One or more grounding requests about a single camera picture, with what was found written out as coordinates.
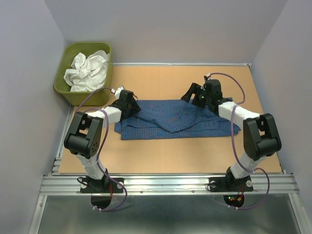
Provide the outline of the blue checkered long sleeve shirt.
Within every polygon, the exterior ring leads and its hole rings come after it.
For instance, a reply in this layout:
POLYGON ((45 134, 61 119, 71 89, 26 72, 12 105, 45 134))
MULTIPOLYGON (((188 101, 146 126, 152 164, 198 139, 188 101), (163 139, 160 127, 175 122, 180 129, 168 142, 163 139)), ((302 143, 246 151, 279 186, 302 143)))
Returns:
POLYGON ((141 111, 115 124, 122 140, 150 140, 196 137, 228 137, 240 128, 215 115, 208 107, 200 108, 179 99, 138 100, 141 111))

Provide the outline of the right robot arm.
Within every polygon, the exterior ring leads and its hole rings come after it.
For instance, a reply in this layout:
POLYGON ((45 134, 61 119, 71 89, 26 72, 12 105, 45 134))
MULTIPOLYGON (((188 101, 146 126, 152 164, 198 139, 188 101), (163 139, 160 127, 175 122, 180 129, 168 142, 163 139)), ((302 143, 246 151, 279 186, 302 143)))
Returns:
POLYGON ((242 156, 236 158, 236 163, 227 169, 223 177, 209 179, 208 191, 253 191, 251 174, 261 161, 278 152, 282 146, 274 117, 271 114, 251 112, 223 97, 221 83, 217 79, 206 78, 203 85, 192 83, 181 100, 200 108, 207 107, 243 131, 242 156))

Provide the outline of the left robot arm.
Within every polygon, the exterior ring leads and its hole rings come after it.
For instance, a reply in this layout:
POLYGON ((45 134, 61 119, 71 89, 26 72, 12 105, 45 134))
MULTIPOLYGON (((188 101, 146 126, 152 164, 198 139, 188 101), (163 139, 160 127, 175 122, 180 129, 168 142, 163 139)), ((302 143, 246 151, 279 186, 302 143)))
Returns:
POLYGON ((140 112, 134 92, 119 87, 111 89, 116 100, 93 112, 76 111, 64 138, 64 148, 75 155, 86 171, 78 177, 80 192, 104 193, 112 189, 107 168, 100 161, 100 152, 108 136, 109 126, 140 112))

